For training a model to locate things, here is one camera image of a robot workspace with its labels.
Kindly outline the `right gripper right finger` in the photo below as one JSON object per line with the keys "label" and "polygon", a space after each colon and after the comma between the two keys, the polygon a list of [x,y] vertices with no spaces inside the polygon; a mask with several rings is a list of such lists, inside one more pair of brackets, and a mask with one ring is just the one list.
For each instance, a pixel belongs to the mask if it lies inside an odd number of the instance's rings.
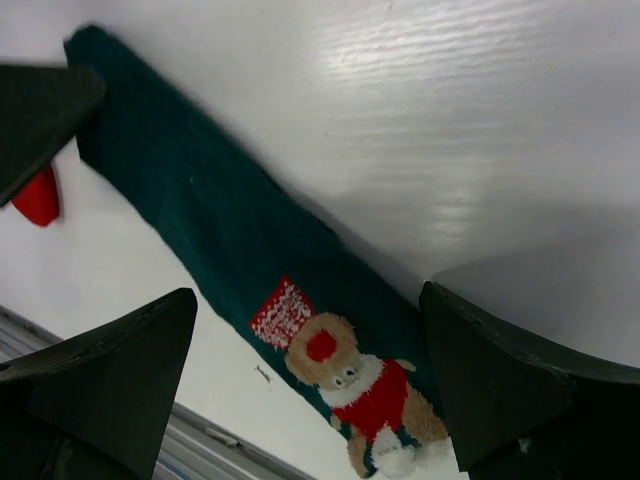
{"label": "right gripper right finger", "polygon": [[420,295],[458,467],[472,479],[636,479],[639,371],[427,282]]}

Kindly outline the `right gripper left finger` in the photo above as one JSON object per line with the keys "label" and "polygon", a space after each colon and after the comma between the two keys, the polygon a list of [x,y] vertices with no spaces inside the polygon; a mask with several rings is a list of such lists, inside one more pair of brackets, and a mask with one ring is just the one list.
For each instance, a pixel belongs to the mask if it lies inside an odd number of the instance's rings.
{"label": "right gripper left finger", "polygon": [[179,288],[2,363],[2,478],[151,478],[196,313]]}

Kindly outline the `teal sock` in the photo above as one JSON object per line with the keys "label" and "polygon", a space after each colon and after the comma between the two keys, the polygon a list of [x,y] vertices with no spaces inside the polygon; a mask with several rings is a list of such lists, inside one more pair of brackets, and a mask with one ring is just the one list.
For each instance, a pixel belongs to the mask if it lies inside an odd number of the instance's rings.
{"label": "teal sock", "polygon": [[64,44],[106,94],[81,159],[162,238],[213,310],[346,440],[363,479],[449,450],[421,315],[115,35]]}

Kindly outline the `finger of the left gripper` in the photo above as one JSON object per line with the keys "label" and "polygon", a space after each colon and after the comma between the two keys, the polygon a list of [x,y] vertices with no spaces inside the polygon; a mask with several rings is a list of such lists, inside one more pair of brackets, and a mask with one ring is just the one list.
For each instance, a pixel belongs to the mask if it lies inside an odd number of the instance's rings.
{"label": "finger of the left gripper", "polygon": [[1,66],[2,205],[89,122],[105,93],[105,81],[87,66]]}

